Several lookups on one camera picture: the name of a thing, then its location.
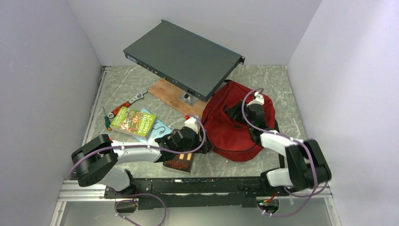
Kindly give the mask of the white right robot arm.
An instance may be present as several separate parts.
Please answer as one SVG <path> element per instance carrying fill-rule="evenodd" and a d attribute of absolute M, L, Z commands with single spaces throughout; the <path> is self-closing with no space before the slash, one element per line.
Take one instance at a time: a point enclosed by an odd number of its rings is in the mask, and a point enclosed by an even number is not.
<path fill-rule="evenodd" d="M 230 119 L 248 125 L 246 134 L 254 144 L 277 152 L 287 162 L 283 168 L 260 174 L 259 189 L 264 195 L 271 195 L 278 189 L 293 193 L 314 188 L 332 178 L 318 142 L 314 139 L 298 140 L 269 127 L 260 103 L 239 101 L 226 113 Z"/>

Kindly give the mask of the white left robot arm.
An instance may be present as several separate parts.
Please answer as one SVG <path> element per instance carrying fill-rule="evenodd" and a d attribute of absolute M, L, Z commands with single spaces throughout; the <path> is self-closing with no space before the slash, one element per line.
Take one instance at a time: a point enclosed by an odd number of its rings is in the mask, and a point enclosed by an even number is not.
<path fill-rule="evenodd" d="M 166 162 L 179 154 L 208 153 L 211 149 L 205 132 L 186 126 L 146 142 L 120 142 L 101 134 L 71 154 L 69 175 L 75 176 L 81 187 L 102 184 L 128 198 L 137 193 L 137 184 L 129 170 L 116 165 Z"/>

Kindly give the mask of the red backpack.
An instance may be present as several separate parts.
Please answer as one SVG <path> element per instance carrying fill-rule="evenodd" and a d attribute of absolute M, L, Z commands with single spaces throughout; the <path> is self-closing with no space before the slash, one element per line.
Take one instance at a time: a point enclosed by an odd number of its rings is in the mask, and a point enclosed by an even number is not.
<path fill-rule="evenodd" d="M 252 141 L 241 115 L 242 100 L 251 89 L 231 80 L 225 83 L 205 106 L 201 122 L 215 153 L 232 161 L 249 161 L 263 150 Z"/>

